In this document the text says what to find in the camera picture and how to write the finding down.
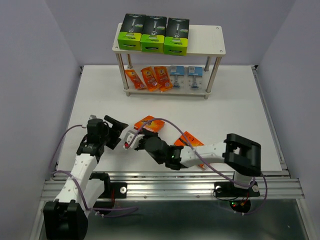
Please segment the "blue clear razor blister pack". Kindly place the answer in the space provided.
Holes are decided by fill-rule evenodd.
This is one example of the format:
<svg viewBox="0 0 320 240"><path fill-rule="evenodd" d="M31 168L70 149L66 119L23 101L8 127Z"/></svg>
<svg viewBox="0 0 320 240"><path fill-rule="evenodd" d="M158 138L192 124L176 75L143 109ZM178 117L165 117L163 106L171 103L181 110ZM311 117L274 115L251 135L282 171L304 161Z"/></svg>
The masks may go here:
<svg viewBox="0 0 320 240"><path fill-rule="evenodd" d="M171 65L169 67L169 76L172 88L181 90L185 87L185 67L182 65Z"/></svg>

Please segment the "orange Gillette Fusion pack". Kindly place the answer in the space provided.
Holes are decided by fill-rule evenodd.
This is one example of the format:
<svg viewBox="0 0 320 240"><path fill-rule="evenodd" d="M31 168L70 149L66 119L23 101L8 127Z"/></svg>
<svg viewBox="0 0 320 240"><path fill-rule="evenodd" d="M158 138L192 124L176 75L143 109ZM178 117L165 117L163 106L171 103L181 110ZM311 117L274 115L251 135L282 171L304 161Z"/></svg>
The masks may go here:
<svg viewBox="0 0 320 240"><path fill-rule="evenodd" d="M192 134L190 134L188 131L185 131L175 142L175 146L187 146L188 141L191 143L193 147L199 147L203 146L204 144L198 140L196 137L194 137Z"/></svg>
<svg viewBox="0 0 320 240"><path fill-rule="evenodd" d="M151 115L148 115L143 119L141 119L140 121L136 122L133 128L135 130L138 130L144 123L148 122L148 124L146 124L143 128L150 132L158 133L164 127L165 122L162 120L151 121L152 119L154 119L154 117Z"/></svg>

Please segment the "black green razor box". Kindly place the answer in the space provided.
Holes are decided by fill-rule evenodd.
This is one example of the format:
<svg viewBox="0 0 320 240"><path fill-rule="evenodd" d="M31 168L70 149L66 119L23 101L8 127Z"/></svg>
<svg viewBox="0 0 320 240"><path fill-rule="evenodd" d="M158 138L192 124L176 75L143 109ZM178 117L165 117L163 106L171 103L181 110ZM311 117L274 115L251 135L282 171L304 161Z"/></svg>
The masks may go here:
<svg viewBox="0 0 320 240"><path fill-rule="evenodd" d="M173 56L186 56L188 48L190 20L187 18L168 18L163 53Z"/></svg>
<svg viewBox="0 0 320 240"><path fill-rule="evenodd" d="M125 14L117 37L121 50L141 51L141 37L145 20L145 14Z"/></svg>

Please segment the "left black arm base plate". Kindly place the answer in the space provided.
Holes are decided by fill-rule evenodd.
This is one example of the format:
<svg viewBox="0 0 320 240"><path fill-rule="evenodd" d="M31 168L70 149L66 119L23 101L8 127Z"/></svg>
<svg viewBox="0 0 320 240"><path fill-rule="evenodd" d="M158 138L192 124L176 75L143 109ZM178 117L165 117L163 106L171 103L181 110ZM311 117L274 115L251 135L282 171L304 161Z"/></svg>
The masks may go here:
<svg viewBox="0 0 320 240"><path fill-rule="evenodd" d="M104 183L104 191L100 199L126 199L128 184L126 182Z"/></svg>

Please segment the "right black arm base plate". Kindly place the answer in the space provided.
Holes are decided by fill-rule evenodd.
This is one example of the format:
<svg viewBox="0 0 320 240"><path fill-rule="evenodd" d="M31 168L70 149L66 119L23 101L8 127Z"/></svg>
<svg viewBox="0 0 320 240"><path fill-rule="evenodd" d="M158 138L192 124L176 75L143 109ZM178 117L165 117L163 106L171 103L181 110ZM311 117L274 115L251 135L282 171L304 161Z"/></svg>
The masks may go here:
<svg viewBox="0 0 320 240"><path fill-rule="evenodd" d="M238 197L259 197L260 190L258 183L255 182L252 187L248 189L235 187L233 183L220 181L214 184L214 195L218 198L238 198Z"/></svg>

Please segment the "orange BIC razor bag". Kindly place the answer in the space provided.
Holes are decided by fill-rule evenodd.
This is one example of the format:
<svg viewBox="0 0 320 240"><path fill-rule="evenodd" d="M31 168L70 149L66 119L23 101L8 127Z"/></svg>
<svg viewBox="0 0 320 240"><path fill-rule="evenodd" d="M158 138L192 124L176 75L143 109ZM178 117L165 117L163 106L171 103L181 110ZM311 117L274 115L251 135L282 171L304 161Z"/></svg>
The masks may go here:
<svg viewBox="0 0 320 240"><path fill-rule="evenodd" d="M136 90L144 90L144 89L146 89L145 84L140 79L140 77L138 76L138 74L136 73L136 71L134 69L126 69L125 70L125 74L129 77L129 79L133 83L134 88Z"/></svg>
<svg viewBox="0 0 320 240"><path fill-rule="evenodd" d="M146 87L150 92L154 92L160 88L160 84L157 81L156 74L151 66L143 68L141 70L141 73Z"/></svg>
<svg viewBox="0 0 320 240"><path fill-rule="evenodd" d="M168 70L165 66L155 66L154 72L161 92L166 92L173 88Z"/></svg>

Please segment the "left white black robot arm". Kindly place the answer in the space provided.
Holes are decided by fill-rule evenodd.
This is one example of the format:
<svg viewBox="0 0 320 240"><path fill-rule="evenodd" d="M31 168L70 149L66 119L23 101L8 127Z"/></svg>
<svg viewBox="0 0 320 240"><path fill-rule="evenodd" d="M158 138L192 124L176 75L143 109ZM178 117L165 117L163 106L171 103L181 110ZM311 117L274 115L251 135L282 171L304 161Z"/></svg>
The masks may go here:
<svg viewBox="0 0 320 240"><path fill-rule="evenodd" d="M111 193L109 175L93 173L105 148L115 149L128 124L108 115L90 118L86 135L76 151L71 171L61 191L43 207L45 234L49 240L83 240L88 231L88 216L99 197Z"/></svg>

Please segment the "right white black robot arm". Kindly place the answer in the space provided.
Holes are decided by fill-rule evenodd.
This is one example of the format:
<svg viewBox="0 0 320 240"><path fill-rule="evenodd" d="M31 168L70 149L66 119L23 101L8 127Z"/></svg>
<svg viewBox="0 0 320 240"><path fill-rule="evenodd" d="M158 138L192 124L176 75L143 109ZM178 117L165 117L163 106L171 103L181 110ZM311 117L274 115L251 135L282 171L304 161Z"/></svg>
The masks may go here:
<svg viewBox="0 0 320 240"><path fill-rule="evenodd" d="M156 133L146 133L133 148L146 151L159 165L179 171L201 163L226 164L234 170L230 181L231 192L242 195L255 184L255 178L261 175L261 145L255 141L229 133L222 142L201 146L169 145Z"/></svg>

